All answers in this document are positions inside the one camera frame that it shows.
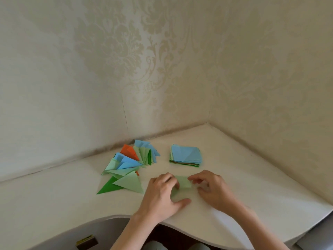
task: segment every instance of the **hand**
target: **hand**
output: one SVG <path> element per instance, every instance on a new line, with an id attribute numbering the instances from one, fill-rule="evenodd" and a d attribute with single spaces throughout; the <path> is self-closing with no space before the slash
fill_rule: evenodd
<path id="1" fill-rule="evenodd" d="M 229 189 L 227 183 L 222 176 L 216 175 L 210 171 L 203 170 L 202 172 L 188 177 L 192 183 L 202 183 L 206 181 L 210 188 L 209 191 L 198 187 L 199 195 L 213 208 L 222 211 L 225 214 L 233 217 L 235 211 L 243 204 L 237 200 L 233 192 Z"/>
<path id="2" fill-rule="evenodd" d="M 150 179 L 148 188 L 136 214 L 140 214 L 157 225 L 189 205 L 191 199 L 188 198 L 176 203 L 171 201 L 170 195 L 174 186 L 179 188 L 179 183 L 170 173 Z"/>

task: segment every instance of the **wall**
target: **wall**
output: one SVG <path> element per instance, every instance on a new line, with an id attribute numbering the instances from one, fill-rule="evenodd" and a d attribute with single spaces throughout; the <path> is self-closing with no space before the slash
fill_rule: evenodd
<path id="1" fill-rule="evenodd" d="M 223 0 L 0 0 L 0 181 L 208 121 Z"/>
<path id="2" fill-rule="evenodd" d="M 209 120 L 333 203 L 333 0 L 232 0 Z"/>

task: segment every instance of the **person's leg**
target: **person's leg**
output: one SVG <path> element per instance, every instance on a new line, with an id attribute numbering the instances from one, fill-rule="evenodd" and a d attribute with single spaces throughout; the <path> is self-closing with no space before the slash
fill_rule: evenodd
<path id="1" fill-rule="evenodd" d="M 167 250 L 167 248 L 160 242 L 153 240 L 145 244 L 142 250 Z"/>
<path id="2" fill-rule="evenodd" d="M 210 248 L 202 243 L 197 243 L 191 246 L 189 250 L 210 250 Z"/>

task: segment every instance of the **person's left hand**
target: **person's left hand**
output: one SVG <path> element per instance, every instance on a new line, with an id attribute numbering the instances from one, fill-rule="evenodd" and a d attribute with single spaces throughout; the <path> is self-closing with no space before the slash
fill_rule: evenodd
<path id="1" fill-rule="evenodd" d="M 158 224 L 189 205 L 191 203 L 189 198 L 182 199 L 176 203 L 171 201 L 170 195 L 174 186 L 179 188 L 179 183 L 170 173 L 150 179 L 136 214 L 147 218 L 152 223 Z"/>

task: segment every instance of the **dark floor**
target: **dark floor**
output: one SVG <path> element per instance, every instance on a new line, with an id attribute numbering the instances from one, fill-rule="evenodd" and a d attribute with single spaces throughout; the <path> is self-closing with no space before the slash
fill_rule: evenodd
<path id="1" fill-rule="evenodd" d="M 152 233 L 147 238 L 146 243 L 156 240 L 162 243 L 168 250 L 187 250 L 195 243 L 200 241 L 195 240 L 181 232 L 167 227 L 165 225 L 158 224 Z M 217 247 L 207 245 L 211 250 L 220 250 Z"/>

